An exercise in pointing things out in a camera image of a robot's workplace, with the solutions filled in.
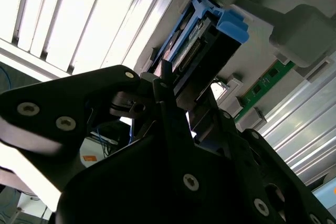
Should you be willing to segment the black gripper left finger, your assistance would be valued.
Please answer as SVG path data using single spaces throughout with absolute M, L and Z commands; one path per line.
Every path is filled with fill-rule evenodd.
M 136 138 L 169 134 L 176 150 L 153 172 L 160 185 L 202 180 L 195 165 L 184 112 L 175 103 L 167 77 L 136 74 L 117 65 L 41 82 L 1 94 L 1 169 L 14 174 L 8 185 L 35 193 L 59 193 L 67 184 L 89 191 L 112 191 L 134 161 L 77 164 L 87 135 L 120 117 L 135 121 Z

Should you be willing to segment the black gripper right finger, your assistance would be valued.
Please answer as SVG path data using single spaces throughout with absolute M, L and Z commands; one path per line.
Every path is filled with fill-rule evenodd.
M 229 189 L 250 223 L 335 223 L 335 218 L 255 130 L 240 132 L 210 88 L 194 89 L 191 128 L 201 147 L 229 164 Z

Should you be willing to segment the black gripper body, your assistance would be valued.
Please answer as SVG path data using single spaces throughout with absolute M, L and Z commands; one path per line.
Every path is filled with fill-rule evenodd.
M 226 158 L 195 147 L 191 168 L 169 169 L 159 140 L 132 144 L 76 175 L 55 223 L 264 223 L 252 196 L 239 190 Z

